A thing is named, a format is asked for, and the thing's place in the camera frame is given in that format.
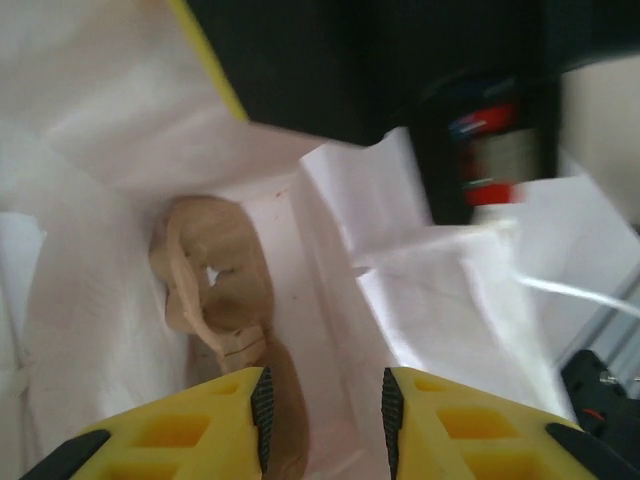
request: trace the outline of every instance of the tan object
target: tan object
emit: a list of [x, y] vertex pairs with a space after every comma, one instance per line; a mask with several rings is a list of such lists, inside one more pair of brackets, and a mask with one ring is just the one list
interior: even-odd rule
[[291, 357], [271, 331], [273, 287], [245, 211], [213, 197], [179, 200], [149, 259], [169, 290], [171, 328], [198, 335], [223, 373], [272, 368], [275, 416], [266, 478], [301, 479], [309, 445], [304, 398]]

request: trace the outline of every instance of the yellow edge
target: yellow edge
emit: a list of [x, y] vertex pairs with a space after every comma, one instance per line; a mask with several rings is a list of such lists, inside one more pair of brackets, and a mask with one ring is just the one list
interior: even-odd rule
[[203, 63], [205, 70], [213, 79], [213, 83], [218, 89], [222, 101], [227, 105], [231, 114], [239, 120], [248, 120], [247, 112], [242, 108], [242, 104], [238, 100], [227, 76], [224, 74], [222, 65], [215, 52], [211, 48], [207, 37], [200, 28], [196, 17], [191, 12], [189, 6], [184, 0], [169, 0], [169, 5], [173, 9], [174, 14], [178, 18], [180, 26], [186, 33], [189, 42], [196, 50], [200, 61]]

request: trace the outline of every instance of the black object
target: black object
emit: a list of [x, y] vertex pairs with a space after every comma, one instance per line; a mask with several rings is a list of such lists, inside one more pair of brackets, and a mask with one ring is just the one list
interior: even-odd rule
[[69, 480], [111, 438], [107, 430], [94, 430], [67, 440], [21, 480]]
[[357, 145], [408, 126], [437, 223], [472, 212], [456, 115], [516, 102], [555, 176], [561, 74], [640, 49], [635, 0], [183, 1], [250, 120]]
[[640, 471], [594, 436], [559, 423], [546, 431], [599, 480], [640, 480]]
[[251, 394], [253, 423], [258, 428], [258, 459], [262, 473], [269, 469], [271, 452], [271, 432], [273, 428], [273, 379], [271, 368], [265, 367]]
[[398, 465], [400, 463], [398, 435], [402, 428], [403, 420], [404, 397], [402, 390], [400, 390], [391, 369], [385, 368], [382, 380], [382, 424], [384, 426], [384, 438], [389, 456], [391, 480], [396, 480], [398, 476]]
[[580, 427], [602, 437], [609, 426], [608, 419], [627, 399], [627, 392], [615, 381], [602, 381], [608, 368], [591, 350], [577, 352], [561, 373]]
[[640, 470], [640, 400], [627, 392], [591, 350], [580, 350], [562, 369], [578, 424]]

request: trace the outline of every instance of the white tissue paper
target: white tissue paper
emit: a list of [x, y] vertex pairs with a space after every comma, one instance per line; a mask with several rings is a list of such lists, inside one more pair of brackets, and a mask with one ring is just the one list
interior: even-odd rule
[[33, 450], [33, 419], [23, 395], [29, 372], [20, 347], [44, 236], [35, 218], [0, 213], [0, 478], [18, 478]]
[[292, 193], [346, 396], [380, 469], [387, 366], [571, 417], [528, 292], [513, 276], [516, 220], [429, 226], [406, 141], [395, 131], [366, 151], [320, 147], [303, 159]]

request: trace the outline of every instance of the white string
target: white string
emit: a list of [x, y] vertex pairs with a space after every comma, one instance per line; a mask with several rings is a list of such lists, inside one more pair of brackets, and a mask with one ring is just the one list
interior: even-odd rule
[[592, 302], [599, 303], [600, 305], [606, 305], [607, 307], [615, 308], [616, 310], [620, 310], [621, 312], [627, 313], [632, 317], [640, 319], [640, 308], [629, 302], [625, 302], [624, 300], [610, 297], [602, 293], [584, 290], [582, 288], [574, 287], [572, 285], [567, 285], [564, 283], [540, 280], [538, 278], [522, 275], [521, 273], [516, 273], [515, 276], [516, 280], [528, 287], [543, 290], [545, 292], [559, 293], [561, 295], [568, 295], [570, 297], [590, 300]]

